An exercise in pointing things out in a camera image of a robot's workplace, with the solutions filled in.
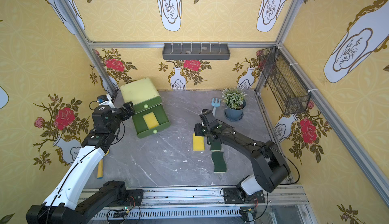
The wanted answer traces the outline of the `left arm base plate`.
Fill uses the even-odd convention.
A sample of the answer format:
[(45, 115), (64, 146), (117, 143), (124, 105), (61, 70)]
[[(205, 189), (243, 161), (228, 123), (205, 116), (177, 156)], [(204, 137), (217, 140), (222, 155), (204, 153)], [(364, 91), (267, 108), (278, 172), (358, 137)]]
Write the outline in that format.
[(131, 189), (126, 190), (123, 206), (138, 207), (142, 204), (144, 190), (142, 189)]

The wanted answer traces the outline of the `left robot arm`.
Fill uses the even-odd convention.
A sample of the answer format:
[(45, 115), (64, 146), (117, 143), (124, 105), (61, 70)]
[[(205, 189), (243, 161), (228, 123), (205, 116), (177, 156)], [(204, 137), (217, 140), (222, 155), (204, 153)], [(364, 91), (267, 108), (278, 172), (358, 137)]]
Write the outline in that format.
[(111, 180), (87, 200), (79, 197), (98, 163), (110, 149), (122, 122), (135, 115), (132, 102), (120, 108), (100, 105), (92, 114), (94, 128), (70, 169), (41, 205), (33, 205), (26, 214), (29, 224), (86, 224), (112, 202), (127, 202), (125, 183)]

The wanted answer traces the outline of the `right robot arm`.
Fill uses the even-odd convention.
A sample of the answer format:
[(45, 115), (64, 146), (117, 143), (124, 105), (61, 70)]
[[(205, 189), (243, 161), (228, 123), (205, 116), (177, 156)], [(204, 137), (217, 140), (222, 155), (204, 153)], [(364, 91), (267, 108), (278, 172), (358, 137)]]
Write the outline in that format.
[(286, 157), (274, 142), (264, 143), (239, 133), (233, 126), (216, 119), (209, 109), (202, 110), (200, 118), (202, 122), (194, 128), (196, 136), (207, 137), (210, 146), (221, 144), (237, 150), (252, 165), (253, 174), (237, 184), (234, 194), (224, 190), (225, 197), (249, 203), (257, 193), (274, 191), (291, 173)]

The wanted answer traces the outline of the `green yellow sponge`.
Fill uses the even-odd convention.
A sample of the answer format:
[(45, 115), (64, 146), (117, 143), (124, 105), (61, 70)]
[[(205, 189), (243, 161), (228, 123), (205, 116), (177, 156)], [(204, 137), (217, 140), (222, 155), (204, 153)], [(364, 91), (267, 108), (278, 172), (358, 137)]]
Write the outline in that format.
[(219, 152), (222, 150), (221, 142), (219, 139), (208, 138), (208, 145), (211, 152)]
[(214, 163), (215, 173), (225, 173), (227, 171), (227, 165), (224, 160), (224, 152), (217, 151), (211, 154), (212, 161)]

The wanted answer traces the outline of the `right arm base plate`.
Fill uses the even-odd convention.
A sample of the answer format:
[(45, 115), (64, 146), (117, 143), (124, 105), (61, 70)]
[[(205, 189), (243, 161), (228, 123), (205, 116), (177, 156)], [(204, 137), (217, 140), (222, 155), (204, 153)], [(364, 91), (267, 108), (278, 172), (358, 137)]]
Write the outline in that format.
[(265, 203), (263, 191), (247, 195), (243, 190), (234, 188), (222, 188), (220, 194), (224, 198), (225, 204), (262, 204)]

